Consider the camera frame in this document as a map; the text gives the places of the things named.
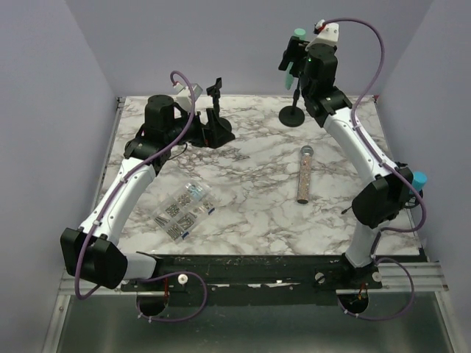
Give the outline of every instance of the screw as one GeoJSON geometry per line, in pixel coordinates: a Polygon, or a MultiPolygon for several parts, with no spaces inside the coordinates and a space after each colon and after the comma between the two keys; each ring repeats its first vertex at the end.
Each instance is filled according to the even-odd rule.
{"type": "Polygon", "coordinates": [[[324,277],[324,274],[322,272],[317,272],[316,276],[314,276],[314,279],[320,285],[325,282],[325,277],[324,277]]]}
{"type": "Polygon", "coordinates": [[[371,277],[373,278],[373,281],[375,282],[381,282],[381,280],[383,279],[383,277],[381,276],[379,272],[373,273],[371,277]]]}

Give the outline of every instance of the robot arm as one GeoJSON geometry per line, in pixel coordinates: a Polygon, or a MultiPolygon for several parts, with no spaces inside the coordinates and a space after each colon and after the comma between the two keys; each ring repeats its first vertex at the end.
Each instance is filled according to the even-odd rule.
{"type": "MultiPolygon", "coordinates": [[[[80,278],[113,289],[122,280],[148,279],[155,274],[155,258],[139,253],[122,254],[117,245],[124,224],[136,202],[170,158],[170,152],[162,154],[135,171],[134,169],[143,160],[168,146],[188,123],[188,113],[182,108],[184,106],[189,109],[191,106],[188,104],[188,88],[182,88],[178,83],[175,86],[179,92],[177,102],[169,96],[149,98],[144,113],[144,124],[135,138],[127,143],[124,160],[108,192],[77,230],[68,228],[63,232],[60,244],[65,267],[70,275],[75,275],[79,253],[84,246],[85,238],[92,230],[93,235],[86,245],[80,278]],[[181,118],[174,117],[175,108],[181,112],[181,118]],[[128,175],[127,181],[124,180],[125,175],[128,175]],[[116,186],[122,182],[124,184],[117,188],[116,186]],[[98,214],[102,215],[100,222],[96,220],[98,214]]],[[[229,121],[219,117],[221,87],[222,81],[219,78],[214,86],[208,88],[208,95],[213,97],[213,108],[206,109],[208,123],[202,124],[197,113],[180,143],[217,149],[235,138],[229,121]]],[[[198,96],[202,90],[194,85],[194,92],[198,96]]]]}
{"type": "Polygon", "coordinates": [[[324,26],[319,22],[315,30],[319,35],[311,42],[291,37],[279,69],[285,71],[292,63],[290,74],[300,81],[306,110],[342,147],[361,178],[364,189],[352,203],[358,222],[345,255],[354,268],[362,268],[372,262],[370,255],[379,229],[387,226],[411,198],[408,187],[384,166],[395,169],[408,182],[412,182],[413,174],[405,165],[391,161],[364,129],[368,146],[356,132],[361,124],[356,116],[355,124],[352,122],[352,104],[334,85],[338,29],[338,24],[324,26]]]}

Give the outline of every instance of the gray wall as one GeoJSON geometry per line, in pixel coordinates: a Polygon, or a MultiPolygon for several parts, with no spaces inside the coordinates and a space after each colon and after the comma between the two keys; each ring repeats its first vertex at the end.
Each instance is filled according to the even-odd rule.
{"type": "MultiPolygon", "coordinates": [[[[179,69],[207,87],[223,76],[224,93],[286,94],[277,70],[297,27],[309,32],[322,18],[352,16],[374,23],[386,41],[378,93],[431,0],[66,0],[88,44],[121,95],[169,92],[179,69]]],[[[375,36],[343,24],[338,85],[363,90],[378,64],[375,36]]]]}
{"type": "Polygon", "coordinates": [[[420,235],[442,263],[471,347],[470,13],[469,0],[435,0],[378,108],[394,157],[429,176],[420,235]]]}
{"type": "Polygon", "coordinates": [[[0,350],[40,352],[116,101],[63,0],[3,1],[0,48],[0,350]]]}

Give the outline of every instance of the teal connector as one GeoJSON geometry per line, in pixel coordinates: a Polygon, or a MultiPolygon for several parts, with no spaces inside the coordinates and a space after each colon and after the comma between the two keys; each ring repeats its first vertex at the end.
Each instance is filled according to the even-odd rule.
{"type": "Polygon", "coordinates": [[[427,176],[425,175],[425,173],[422,173],[421,171],[415,171],[414,180],[412,180],[412,186],[414,187],[414,189],[419,193],[426,183],[427,176]]]}
{"type": "MultiPolygon", "coordinates": [[[[298,37],[301,40],[306,39],[306,31],[302,28],[296,28],[294,30],[293,36],[298,37]]],[[[293,63],[288,64],[288,69],[286,70],[286,79],[285,79],[285,88],[287,90],[291,90],[291,86],[293,85],[294,82],[294,77],[289,74],[289,71],[291,70],[291,67],[293,66],[293,63]]]]}

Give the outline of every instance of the white marble surface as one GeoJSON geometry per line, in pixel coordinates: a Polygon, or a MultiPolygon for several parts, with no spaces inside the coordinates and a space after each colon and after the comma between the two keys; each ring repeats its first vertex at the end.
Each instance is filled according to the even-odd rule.
{"type": "MultiPolygon", "coordinates": [[[[147,97],[129,97],[119,124],[108,165],[104,190],[114,179],[124,144],[144,122],[147,97]]],[[[289,97],[223,96],[221,116],[233,125],[237,137],[220,149],[191,146],[168,161],[147,188],[124,226],[119,244],[123,252],[158,254],[341,254],[355,226],[349,207],[361,182],[344,153],[314,119],[298,128],[283,126],[277,118],[289,97]],[[296,203],[300,148],[314,148],[311,201],[296,203]],[[186,178],[202,180],[213,188],[220,206],[184,241],[174,243],[152,220],[152,211],[186,178]]],[[[197,108],[205,115],[210,99],[202,97],[197,108]]],[[[358,109],[362,124],[386,150],[372,98],[358,109]]],[[[174,154],[182,147],[174,149],[174,154]]],[[[410,227],[402,212],[392,222],[410,227]]],[[[412,234],[386,232],[379,254],[417,254],[412,234]]]]}

